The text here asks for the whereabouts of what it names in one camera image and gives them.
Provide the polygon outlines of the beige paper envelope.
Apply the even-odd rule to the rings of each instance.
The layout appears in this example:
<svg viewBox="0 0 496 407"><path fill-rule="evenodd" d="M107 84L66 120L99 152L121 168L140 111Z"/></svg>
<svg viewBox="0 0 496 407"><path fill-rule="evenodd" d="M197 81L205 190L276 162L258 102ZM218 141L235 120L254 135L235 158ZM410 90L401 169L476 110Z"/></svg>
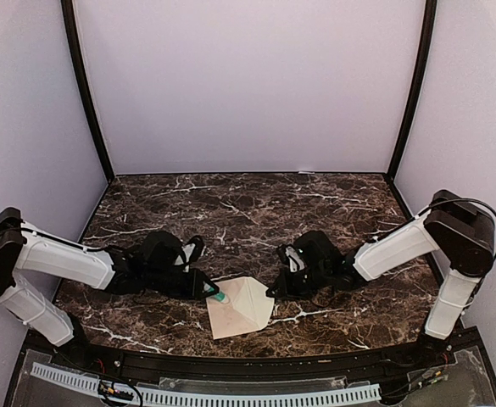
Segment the beige paper envelope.
<svg viewBox="0 0 496 407"><path fill-rule="evenodd" d="M206 299L214 340L265 329L272 316L275 300L265 295L267 286L252 277L238 277L216 285L229 297L229 304Z"/></svg>

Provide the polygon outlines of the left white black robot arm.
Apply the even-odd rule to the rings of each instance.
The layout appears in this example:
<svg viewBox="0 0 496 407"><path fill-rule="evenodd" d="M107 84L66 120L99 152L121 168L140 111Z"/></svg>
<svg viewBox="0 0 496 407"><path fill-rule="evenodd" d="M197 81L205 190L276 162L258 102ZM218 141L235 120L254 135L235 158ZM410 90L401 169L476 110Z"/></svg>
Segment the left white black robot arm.
<svg viewBox="0 0 496 407"><path fill-rule="evenodd" d="M92 248L42 231L22 220L16 208L0 213L0 304L23 324L38 331L78 370L96 362L76 318L53 305L22 270L83 283L113 295L152 290L168 298L202 300L220 289L193 267L204 250L203 239L182 242L167 231L151 231L129 248Z"/></svg>

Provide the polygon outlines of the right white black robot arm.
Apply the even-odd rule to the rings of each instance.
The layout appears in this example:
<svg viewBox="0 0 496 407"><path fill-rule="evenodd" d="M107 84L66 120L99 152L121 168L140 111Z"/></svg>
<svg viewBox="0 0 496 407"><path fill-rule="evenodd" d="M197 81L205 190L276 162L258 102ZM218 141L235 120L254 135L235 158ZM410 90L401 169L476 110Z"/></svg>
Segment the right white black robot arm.
<svg viewBox="0 0 496 407"><path fill-rule="evenodd" d="M449 270L426 318L425 336L409 350L411 363L426 368L442 353L440 341L450 336L496 260L496 210L487 203L440 190L403 225L346 254L323 231L308 231L277 248L284 267L266 295L294 300L312 298L324 287L353 291L437 251Z"/></svg>

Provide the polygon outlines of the white green glue stick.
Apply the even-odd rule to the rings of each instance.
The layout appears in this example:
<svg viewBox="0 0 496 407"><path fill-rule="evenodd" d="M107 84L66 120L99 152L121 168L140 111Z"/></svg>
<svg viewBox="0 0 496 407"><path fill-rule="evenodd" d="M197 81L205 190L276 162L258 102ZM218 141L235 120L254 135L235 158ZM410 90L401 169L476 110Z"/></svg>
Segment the white green glue stick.
<svg viewBox="0 0 496 407"><path fill-rule="evenodd" d="M220 288L206 288L204 291L206 299L213 300L219 304L229 304L229 297Z"/></svg>

